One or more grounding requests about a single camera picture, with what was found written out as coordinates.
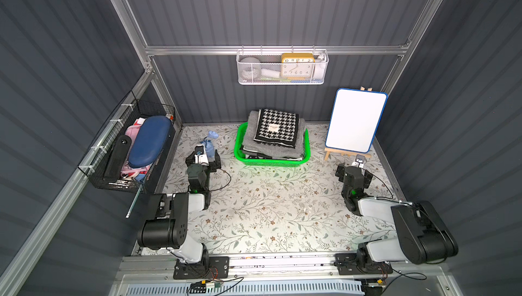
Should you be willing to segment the black white houndstooth scarf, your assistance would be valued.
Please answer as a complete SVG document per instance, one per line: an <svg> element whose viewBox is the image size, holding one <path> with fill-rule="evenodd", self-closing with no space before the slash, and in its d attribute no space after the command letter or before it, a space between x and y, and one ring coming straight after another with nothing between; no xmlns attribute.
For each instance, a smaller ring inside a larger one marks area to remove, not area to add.
<svg viewBox="0 0 522 296"><path fill-rule="evenodd" d="M299 122L300 117L296 113L262 108L258 111L254 141L294 149Z"/></svg>

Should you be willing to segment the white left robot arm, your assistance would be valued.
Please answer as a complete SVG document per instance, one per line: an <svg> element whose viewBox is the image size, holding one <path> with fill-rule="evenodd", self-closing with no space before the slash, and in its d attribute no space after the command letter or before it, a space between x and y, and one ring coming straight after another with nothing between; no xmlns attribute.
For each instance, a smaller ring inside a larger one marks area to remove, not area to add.
<svg viewBox="0 0 522 296"><path fill-rule="evenodd" d="M210 174L221 168L218 155L209 157L202 144L186 158L188 190L156 194L149 203L149 217L137 232L141 248L167 250L183 266L209 267L207 247L188 231L189 214L209 208L212 190Z"/></svg>

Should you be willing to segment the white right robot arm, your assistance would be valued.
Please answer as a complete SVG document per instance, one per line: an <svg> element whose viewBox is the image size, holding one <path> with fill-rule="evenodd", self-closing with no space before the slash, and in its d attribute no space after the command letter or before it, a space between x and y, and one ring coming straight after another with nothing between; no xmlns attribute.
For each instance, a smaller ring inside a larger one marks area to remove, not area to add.
<svg viewBox="0 0 522 296"><path fill-rule="evenodd" d="M439 264L458 254L456 239L430 202L402 202L368 195L375 178L361 164L337 166L335 176L343 184L341 195L350 213L392 223L396 237L379 238L359 245L356 263L362 269L395 261Z"/></svg>

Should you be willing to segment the dark grey scarf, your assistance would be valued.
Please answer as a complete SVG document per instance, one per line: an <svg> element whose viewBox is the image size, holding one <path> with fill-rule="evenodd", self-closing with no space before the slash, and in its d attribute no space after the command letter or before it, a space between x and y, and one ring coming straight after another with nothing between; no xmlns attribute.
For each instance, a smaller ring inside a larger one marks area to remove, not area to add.
<svg viewBox="0 0 522 296"><path fill-rule="evenodd" d="M243 137L242 147L247 151L261 153L272 158L288 158L297 159L305 156L305 142L304 134L306 131L306 121L301 119L299 121L298 138L296 139L296 147L281 147L276 145L268 145L260 142L255 142L258 122L258 111L251 111L248 117L247 130Z"/></svg>

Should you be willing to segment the grey black checked scarf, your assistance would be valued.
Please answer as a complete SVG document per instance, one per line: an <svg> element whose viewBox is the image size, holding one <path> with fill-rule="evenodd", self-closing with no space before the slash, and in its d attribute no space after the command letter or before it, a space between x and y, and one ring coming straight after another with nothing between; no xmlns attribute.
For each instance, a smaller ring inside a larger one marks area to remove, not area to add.
<svg viewBox="0 0 522 296"><path fill-rule="evenodd" d="M261 160L285 160L285 161L302 161L301 157L272 157L259 152L253 152L248 150L242 150L247 159L261 159Z"/></svg>

